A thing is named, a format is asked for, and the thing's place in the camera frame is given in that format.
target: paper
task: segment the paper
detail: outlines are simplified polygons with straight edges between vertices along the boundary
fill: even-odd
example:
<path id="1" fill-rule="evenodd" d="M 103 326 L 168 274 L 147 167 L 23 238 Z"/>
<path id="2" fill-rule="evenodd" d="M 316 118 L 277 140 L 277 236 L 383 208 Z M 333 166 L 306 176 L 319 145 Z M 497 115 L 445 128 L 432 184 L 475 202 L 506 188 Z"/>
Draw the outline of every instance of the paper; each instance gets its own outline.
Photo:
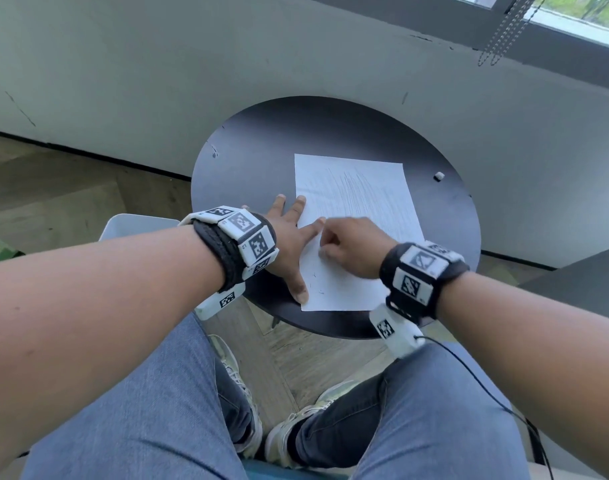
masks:
<path id="1" fill-rule="evenodd" d="M 318 217 L 369 217 L 400 242 L 424 241 L 401 163 L 294 155 L 296 194 L 306 196 L 299 226 Z M 373 310 L 388 289 L 380 280 L 363 280 L 318 256 L 320 237 L 300 258 L 309 289 L 306 312 Z"/>

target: person's left hand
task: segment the person's left hand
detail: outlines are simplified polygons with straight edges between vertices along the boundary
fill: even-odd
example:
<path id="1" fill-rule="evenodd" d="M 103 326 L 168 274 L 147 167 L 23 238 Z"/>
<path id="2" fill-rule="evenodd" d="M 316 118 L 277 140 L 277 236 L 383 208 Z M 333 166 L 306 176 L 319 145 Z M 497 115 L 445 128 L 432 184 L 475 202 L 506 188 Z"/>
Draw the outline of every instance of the person's left hand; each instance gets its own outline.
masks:
<path id="1" fill-rule="evenodd" d="M 267 271 L 283 278 L 291 296 L 304 305 L 309 300 L 309 291 L 300 274 L 300 255 L 307 243 L 320 233 L 325 218 L 320 217 L 312 224 L 299 229 L 296 225 L 305 209 L 306 198 L 299 195 L 291 209 L 282 215 L 286 199 L 283 194 L 278 195 L 265 214 L 276 232 L 276 247 L 280 250 L 276 260 L 267 266 Z"/>

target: sneaker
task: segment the sneaker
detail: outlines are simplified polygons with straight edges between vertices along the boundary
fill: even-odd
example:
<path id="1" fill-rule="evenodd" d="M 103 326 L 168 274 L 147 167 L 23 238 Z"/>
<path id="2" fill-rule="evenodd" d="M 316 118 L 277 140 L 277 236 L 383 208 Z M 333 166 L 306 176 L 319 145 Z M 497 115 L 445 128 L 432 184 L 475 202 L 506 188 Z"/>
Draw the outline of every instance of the sneaker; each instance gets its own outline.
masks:
<path id="1" fill-rule="evenodd" d="M 287 452 L 287 438 L 296 424 L 319 411 L 327 409 L 333 401 L 347 394 L 359 384 L 358 381 L 345 381 L 328 388 L 313 406 L 303 408 L 299 413 L 291 413 L 282 423 L 271 430 L 265 443 L 265 459 L 283 468 L 302 468 L 291 459 Z"/>
<path id="2" fill-rule="evenodd" d="M 214 351 L 216 351 L 216 355 L 218 355 L 220 362 L 225 366 L 229 377 L 243 390 L 247 402 L 251 406 L 253 415 L 252 434 L 249 435 L 249 438 L 243 443 L 234 444 L 234 447 L 236 447 L 236 453 L 242 454 L 243 458 L 253 458 L 256 456 L 262 443 L 262 421 L 258 414 L 258 406 L 253 402 L 252 392 L 240 377 L 238 361 L 236 361 L 236 357 L 234 356 L 234 353 L 231 352 L 227 343 L 218 335 L 209 335 L 209 341 L 211 342 Z"/>

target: black tabletop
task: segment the black tabletop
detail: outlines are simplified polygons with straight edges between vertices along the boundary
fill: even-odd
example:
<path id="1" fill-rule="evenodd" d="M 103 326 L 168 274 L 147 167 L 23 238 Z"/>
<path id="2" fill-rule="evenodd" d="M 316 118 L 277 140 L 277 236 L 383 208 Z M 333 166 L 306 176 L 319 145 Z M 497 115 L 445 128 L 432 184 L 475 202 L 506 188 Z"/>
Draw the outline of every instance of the black tabletop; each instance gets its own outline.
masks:
<path id="1" fill-rule="evenodd" d="M 275 99 L 225 121 L 203 146 L 191 180 L 194 211 L 249 205 L 266 212 L 276 195 L 296 199 L 294 153 L 400 162 L 425 239 L 452 249 L 475 270 L 480 224 L 473 200 L 444 156 L 411 128 L 360 104 L 323 97 Z M 444 173 L 441 182 L 436 172 Z M 344 339 L 378 335 L 364 312 L 303 312 L 280 279 L 262 271 L 246 298 L 304 330 Z"/>

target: denim pant leg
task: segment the denim pant leg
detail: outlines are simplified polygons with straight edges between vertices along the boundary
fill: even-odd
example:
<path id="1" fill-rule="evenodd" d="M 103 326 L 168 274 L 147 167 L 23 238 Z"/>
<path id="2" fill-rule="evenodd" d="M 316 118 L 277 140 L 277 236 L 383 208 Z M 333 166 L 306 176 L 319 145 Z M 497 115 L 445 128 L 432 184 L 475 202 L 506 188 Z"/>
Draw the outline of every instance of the denim pant leg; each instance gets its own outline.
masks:
<path id="1" fill-rule="evenodd" d="M 191 314 L 123 381 L 34 445 L 22 478 L 245 479 L 232 438 L 251 418 Z"/>
<path id="2" fill-rule="evenodd" d="M 509 406 L 462 346 L 448 347 Z M 296 449 L 311 467 L 357 464 L 355 479 L 529 478 L 513 417 L 434 344 L 310 417 L 296 436 Z"/>

